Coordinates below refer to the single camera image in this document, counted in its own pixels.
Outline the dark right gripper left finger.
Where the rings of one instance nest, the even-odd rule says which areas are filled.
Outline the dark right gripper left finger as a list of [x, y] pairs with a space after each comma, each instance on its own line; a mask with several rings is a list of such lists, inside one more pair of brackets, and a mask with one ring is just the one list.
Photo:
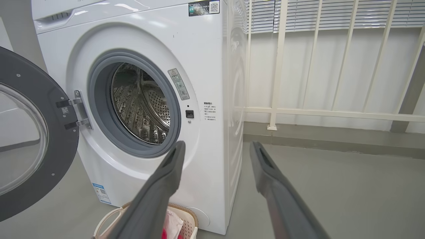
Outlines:
[[137, 193], [109, 239], [160, 239], [170, 197], [180, 185], [186, 145], [178, 141]]

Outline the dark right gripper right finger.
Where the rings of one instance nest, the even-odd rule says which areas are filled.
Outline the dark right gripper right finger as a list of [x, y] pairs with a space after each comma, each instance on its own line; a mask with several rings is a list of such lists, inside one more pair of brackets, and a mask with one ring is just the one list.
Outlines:
[[251, 142], [249, 154], [256, 189], [267, 200], [275, 238], [328, 239], [328, 233], [264, 146]]

